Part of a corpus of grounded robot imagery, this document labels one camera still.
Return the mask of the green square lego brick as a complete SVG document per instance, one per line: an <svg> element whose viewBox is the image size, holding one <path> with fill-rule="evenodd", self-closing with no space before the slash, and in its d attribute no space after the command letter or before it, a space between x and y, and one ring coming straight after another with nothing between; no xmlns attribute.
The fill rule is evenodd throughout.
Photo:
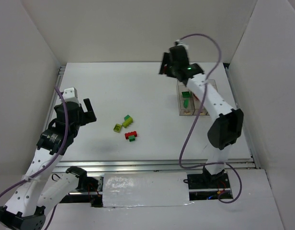
<svg viewBox="0 0 295 230"><path fill-rule="evenodd" d="M182 97L183 98L191 98L191 93L189 91L183 91L182 92Z"/></svg>

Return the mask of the lime long lego brick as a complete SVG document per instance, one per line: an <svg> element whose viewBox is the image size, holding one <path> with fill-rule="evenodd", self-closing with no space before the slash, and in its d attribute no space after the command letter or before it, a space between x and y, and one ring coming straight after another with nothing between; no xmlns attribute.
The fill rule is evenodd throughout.
<svg viewBox="0 0 295 230"><path fill-rule="evenodd" d="M129 118L127 118L123 123L122 123L122 126L124 127L124 128L127 128L130 124L132 124L133 123L133 119L132 119L132 117L129 117Z"/></svg>

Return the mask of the red long lego brick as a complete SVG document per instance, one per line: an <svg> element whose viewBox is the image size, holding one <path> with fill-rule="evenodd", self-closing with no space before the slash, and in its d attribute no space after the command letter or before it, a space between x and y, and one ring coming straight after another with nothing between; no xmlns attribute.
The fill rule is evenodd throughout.
<svg viewBox="0 0 295 230"><path fill-rule="evenodd" d="M132 131L132 132L125 133L125 139L129 139L130 136L137 137L137 132L136 131Z"/></svg>

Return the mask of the green curved lego brick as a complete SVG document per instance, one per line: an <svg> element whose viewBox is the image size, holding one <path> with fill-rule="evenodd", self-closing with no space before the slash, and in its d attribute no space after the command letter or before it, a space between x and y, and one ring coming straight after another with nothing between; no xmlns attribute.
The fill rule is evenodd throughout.
<svg viewBox="0 0 295 230"><path fill-rule="evenodd" d="M186 109L189 106L189 100L184 100L183 107Z"/></svg>

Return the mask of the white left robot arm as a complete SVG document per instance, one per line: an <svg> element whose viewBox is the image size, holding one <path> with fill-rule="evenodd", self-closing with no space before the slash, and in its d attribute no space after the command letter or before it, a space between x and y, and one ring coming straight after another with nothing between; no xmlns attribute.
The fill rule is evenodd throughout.
<svg viewBox="0 0 295 230"><path fill-rule="evenodd" d="M90 100L84 99L87 111L77 102L65 102L54 107L56 118L41 134L32 163L22 180L14 185L10 200L0 206L0 224L11 230L40 230L49 211L69 192L96 192L99 181L88 177L76 166L66 170L66 176L44 190L45 184L67 148L73 143L79 128L96 122Z"/></svg>

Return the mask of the lime square lego brick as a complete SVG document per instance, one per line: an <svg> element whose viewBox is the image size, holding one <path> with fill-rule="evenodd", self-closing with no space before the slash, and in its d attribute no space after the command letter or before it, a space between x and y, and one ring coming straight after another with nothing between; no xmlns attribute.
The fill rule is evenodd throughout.
<svg viewBox="0 0 295 230"><path fill-rule="evenodd" d="M114 126L114 128L113 128L113 131L116 132L116 133L120 133L122 127L123 127L123 126L122 126L121 124L115 124L115 126Z"/></svg>

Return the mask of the green small lego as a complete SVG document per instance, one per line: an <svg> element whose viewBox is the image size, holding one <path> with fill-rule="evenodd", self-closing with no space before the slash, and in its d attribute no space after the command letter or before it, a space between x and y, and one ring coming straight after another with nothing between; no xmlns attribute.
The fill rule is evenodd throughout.
<svg viewBox="0 0 295 230"><path fill-rule="evenodd" d="M131 135L131 136L129 136L129 141L131 142L131 141L135 141L135 139L136 139L136 137L134 136L134 135Z"/></svg>

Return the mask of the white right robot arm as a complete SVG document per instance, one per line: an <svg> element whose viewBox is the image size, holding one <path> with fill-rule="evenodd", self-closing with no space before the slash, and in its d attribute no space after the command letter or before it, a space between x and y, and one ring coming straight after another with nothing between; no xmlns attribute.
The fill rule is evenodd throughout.
<svg viewBox="0 0 295 230"><path fill-rule="evenodd" d="M244 114L224 100L198 64L190 64L187 50L182 45L171 47L163 54L159 72L183 83L211 117L207 137L213 150L203 166L203 181L214 182L223 175L231 147L241 136Z"/></svg>

